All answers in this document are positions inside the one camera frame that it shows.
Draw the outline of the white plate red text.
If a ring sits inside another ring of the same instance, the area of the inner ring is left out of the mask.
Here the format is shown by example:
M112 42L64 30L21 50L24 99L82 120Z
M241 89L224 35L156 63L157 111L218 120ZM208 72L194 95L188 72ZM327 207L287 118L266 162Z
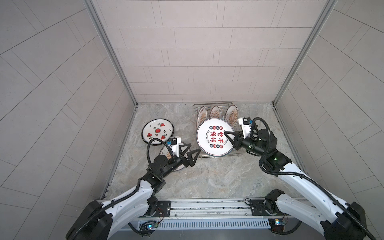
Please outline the white plate red text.
M233 145L224 135L233 132L232 126L221 119L207 119L197 128L197 143L202 151L210 156L222 157L229 154Z

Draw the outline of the white blue-rim watermelon plate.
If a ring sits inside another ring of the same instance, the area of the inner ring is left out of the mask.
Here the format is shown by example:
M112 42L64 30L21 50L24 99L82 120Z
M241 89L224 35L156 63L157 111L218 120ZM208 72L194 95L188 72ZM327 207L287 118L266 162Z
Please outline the white blue-rim watermelon plate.
M142 129L142 139L145 143L156 138L167 142L174 135L174 125L166 119L155 119L148 122Z

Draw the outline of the white plate orange sunburst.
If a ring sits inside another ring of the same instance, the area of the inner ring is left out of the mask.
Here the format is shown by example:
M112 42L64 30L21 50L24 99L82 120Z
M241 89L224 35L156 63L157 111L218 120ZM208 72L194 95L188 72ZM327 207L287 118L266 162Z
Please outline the white plate orange sunburst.
M206 119L207 119L206 107L201 107L198 111L197 127L199 127L201 123L204 122Z

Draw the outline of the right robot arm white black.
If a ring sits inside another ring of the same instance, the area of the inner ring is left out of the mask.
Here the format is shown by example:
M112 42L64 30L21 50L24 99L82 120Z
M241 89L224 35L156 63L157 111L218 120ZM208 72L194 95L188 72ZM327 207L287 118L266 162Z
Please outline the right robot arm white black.
M271 131L262 129L258 133L257 138L244 138L240 131L224 134L236 150L243 148L249 154L260 157L259 166L264 173L288 183L311 203L306 205L280 190L274 190L266 196L271 212L293 216L327 240L374 239L367 229L365 210L358 203L349 204L304 174L291 159L276 149L277 139Z

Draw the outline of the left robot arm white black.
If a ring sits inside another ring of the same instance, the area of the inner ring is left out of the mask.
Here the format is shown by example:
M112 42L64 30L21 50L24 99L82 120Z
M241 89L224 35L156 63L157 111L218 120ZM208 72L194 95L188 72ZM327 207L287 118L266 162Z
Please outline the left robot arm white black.
M171 158L158 155L148 161L146 174L137 185L118 197L99 203L94 200L82 211L66 234L67 240L108 240L122 227L142 216L152 216L158 205L156 194L166 184L165 177L180 166L193 167L201 149L191 150L191 144L178 147L174 154L165 145Z

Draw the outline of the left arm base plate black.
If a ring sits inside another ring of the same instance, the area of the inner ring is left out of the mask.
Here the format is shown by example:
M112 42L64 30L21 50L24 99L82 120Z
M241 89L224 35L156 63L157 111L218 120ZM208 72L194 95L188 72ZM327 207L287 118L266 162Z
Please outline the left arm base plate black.
M171 201L157 201L149 204L144 217L147 218L162 218L169 217L171 211Z

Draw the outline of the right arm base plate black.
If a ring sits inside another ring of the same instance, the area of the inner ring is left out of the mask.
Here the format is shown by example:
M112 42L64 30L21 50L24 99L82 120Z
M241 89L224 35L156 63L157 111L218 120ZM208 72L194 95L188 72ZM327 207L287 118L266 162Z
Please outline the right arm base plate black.
M250 199L247 205L251 208L252 216L276 216L281 213L265 200Z

